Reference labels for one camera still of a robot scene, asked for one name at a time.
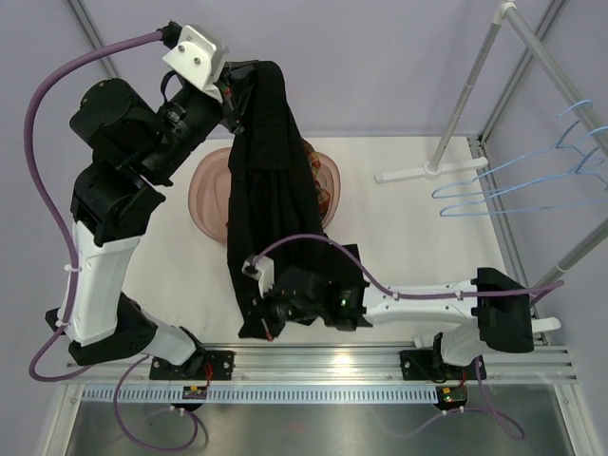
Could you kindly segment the black shirt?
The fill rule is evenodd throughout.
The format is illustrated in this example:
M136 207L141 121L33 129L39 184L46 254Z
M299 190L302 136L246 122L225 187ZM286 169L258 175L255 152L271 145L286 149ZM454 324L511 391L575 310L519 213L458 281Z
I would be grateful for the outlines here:
M324 233L314 175L276 63L257 61L242 123L228 160L227 264L243 318L239 337L265 338L254 312L257 282L241 271L247 258L271 258L277 276L296 267L340 284L367 282L355 265L357 246L331 245Z

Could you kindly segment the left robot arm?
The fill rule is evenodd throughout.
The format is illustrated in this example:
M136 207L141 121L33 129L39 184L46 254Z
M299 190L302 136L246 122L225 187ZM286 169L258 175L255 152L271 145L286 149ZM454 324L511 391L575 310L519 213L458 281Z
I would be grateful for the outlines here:
M92 151L70 204L75 296L46 316L68 337L77 364L147 354L180 378L194 378L204 369L198 339L146 313L124 293L124 278L152 213L163 203L162 188L216 126L242 131L255 83L256 65L250 61L224 66L215 84L217 98L183 83L153 109L122 79L102 81L84 95L69 123Z

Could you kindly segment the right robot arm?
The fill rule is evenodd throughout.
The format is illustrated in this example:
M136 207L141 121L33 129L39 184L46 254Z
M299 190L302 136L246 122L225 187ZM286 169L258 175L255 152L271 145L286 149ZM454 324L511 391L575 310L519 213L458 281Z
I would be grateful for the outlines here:
M257 283L253 304L265 327L316 319L343 332L400 321L452 324L453 330L430 338L429 362L443 377L480 356L534 349L530 294L494 268L480 268L476 277L448 283L438 293L340 284L296 267L275 275L262 263L242 272Z

